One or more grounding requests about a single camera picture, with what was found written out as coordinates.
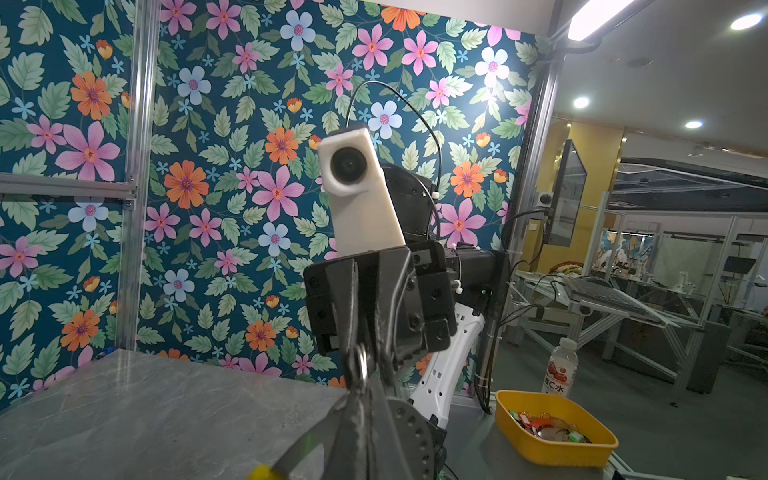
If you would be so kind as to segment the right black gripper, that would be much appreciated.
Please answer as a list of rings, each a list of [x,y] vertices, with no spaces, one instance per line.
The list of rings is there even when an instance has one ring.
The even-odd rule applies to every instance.
[[[385,384],[407,361],[445,351],[456,334],[454,273],[435,240],[314,263],[304,269],[306,308],[319,351],[340,351],[359,384],[358,339],[369,341]]]

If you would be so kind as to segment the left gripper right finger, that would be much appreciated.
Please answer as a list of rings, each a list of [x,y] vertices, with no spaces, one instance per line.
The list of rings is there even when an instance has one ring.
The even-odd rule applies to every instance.
[[[433,479],[435,449],[429,423],[411,403],[371,381],[372,479]]]

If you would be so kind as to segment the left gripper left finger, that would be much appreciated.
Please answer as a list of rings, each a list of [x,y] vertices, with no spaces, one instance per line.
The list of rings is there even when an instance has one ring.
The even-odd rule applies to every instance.
[[[373,383],[352,387],[346,397],[286,450],[272,471],[280,479],[287,479],[313,451],[322,448],[321,479],[366,479],[373,387]]]

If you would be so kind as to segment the yellow capped key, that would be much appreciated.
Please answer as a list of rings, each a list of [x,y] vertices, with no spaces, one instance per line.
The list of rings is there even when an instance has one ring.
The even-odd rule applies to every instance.
[[[268,465],[256,467],[248,476],[248,480],[283,480],[284,477]]]

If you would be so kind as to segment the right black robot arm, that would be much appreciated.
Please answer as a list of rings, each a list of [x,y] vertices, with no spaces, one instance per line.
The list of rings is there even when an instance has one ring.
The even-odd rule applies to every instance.
[[[386,385],[429,356],[409,401],[445,429],[464,360],[484,328],[492,283],[504,268],[491,251],[464,242],[444,247],[430,233],[439,214],[432,182],[390,164],[383,174],[405,244],[307,267],[310,325],[321,354],[339,351],[347,371],[378,371]]]

